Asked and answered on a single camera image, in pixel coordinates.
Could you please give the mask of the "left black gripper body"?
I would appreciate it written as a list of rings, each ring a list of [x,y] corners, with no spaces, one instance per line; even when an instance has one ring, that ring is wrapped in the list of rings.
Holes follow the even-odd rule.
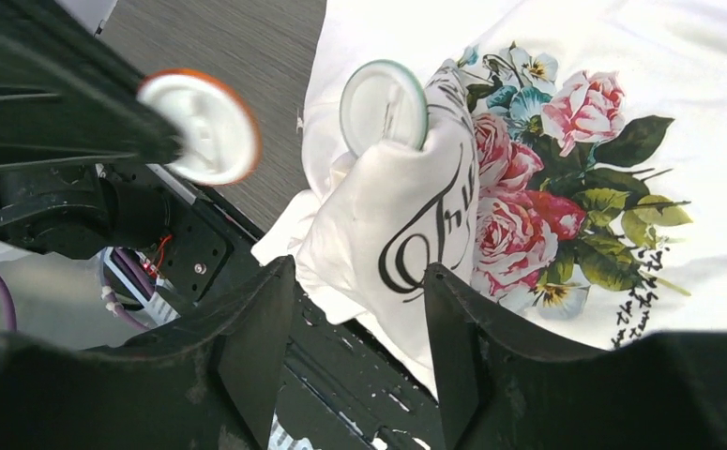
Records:
[[[235,246],[220,212],[158,165],[0,174],[0,262],[56,253],[135,253],[134,277],[169,281],[186,301],[208,294]]]

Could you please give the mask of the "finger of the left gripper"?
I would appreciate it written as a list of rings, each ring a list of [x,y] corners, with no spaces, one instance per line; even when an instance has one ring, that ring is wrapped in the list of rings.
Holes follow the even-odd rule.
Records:
[[[0,1],[0,173],[169,163],[179,131],[136,98],[142,73],[54,1]]]

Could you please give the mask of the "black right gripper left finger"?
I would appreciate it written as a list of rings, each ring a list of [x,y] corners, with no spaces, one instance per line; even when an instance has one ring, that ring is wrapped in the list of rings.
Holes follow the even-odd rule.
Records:
[[[264,449],[293,318],[295,263],[116,348],[0,333],[0,449]]]

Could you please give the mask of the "round landscape brooch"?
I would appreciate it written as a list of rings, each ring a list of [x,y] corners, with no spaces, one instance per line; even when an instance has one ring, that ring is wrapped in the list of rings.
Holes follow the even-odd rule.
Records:
[[[387,59],[370,61],[344,86],[340,128],[357,157],[382,141],[421,149],[429,130],[424,89],[404,65]]]

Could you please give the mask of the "white floral t-shirt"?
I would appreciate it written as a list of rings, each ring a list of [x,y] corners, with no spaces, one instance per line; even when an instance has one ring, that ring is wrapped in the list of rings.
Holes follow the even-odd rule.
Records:
[[[357,157],[341,95],[379,59],[415,74],[429,130]],[[429,388],[430,263],[604,350],[727,331],[727,1],[329,1],[302,162],[254,257],[293,256],[331,323]]]

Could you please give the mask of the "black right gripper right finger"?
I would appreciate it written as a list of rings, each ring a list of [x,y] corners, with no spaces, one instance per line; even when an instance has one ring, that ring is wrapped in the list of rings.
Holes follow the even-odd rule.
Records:
[[[658,333],[607,352],[439,263],[424,293],[446,449],[727,449],[727,333]]]

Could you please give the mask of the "round orange blue brooch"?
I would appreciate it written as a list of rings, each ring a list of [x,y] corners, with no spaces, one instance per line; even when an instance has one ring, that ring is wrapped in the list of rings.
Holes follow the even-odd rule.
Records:
[[[202,186],[237,183],[256,169],[263,140],[258,121],[229,85],[188,68],[144,78],[137,100],[178,130],[179,153],[166,167]]]

